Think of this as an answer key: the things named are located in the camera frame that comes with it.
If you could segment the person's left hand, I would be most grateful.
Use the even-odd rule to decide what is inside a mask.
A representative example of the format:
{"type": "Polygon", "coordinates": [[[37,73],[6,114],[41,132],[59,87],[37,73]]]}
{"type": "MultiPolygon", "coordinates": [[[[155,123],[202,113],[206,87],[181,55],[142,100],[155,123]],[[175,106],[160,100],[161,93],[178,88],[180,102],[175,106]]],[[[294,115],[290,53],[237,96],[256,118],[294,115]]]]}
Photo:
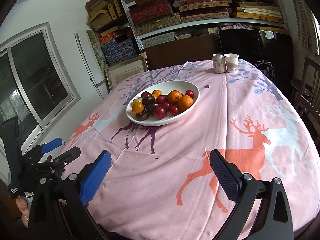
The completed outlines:
{"type": "Polygon", "coordinates": [[[16,205],[19,211],[21,212],[21,220],[23,225],[28,228],[29,225],[29,216],[30,216],[30,210],[29,210],[29,205],[28,202],[22,198],[22,197],[17,197],[16,198],[16,205]]]}

